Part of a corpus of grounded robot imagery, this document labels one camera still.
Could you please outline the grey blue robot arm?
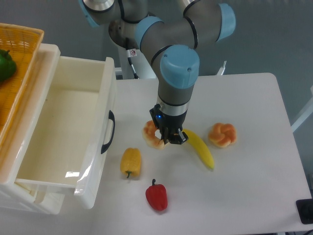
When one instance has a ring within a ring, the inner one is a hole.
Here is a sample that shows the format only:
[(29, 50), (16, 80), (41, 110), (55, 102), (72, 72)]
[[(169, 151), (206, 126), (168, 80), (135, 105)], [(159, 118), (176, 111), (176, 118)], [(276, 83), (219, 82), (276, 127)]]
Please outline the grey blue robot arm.
[(199, 76), (197, 51), (234, 32), (233, 9), (212, 0), (181, 0), (182, 19), (165, 23), (148, 12), (145, 0), (81, 0), (79, 4), (91, 26), (121, 23), (126, 45), (141, 51), (158, 79), (157, 103), (150, 114), (161, 139), (186, 142), (182, 125)]

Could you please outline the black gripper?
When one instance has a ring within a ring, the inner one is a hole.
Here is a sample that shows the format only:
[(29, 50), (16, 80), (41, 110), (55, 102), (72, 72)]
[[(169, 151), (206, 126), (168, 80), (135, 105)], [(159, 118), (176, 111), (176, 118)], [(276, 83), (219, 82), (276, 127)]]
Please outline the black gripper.
[(182, 127), (187, 114), (186, 111), (183, 114), (172, 116), (162, 112), (161, 105), (156, 104), (149, 112), (154, 125), (161, 133), (161, 140), (165, 145), (168, 142), (181, 145), (189, 139), (187, 134), (183, 132)]

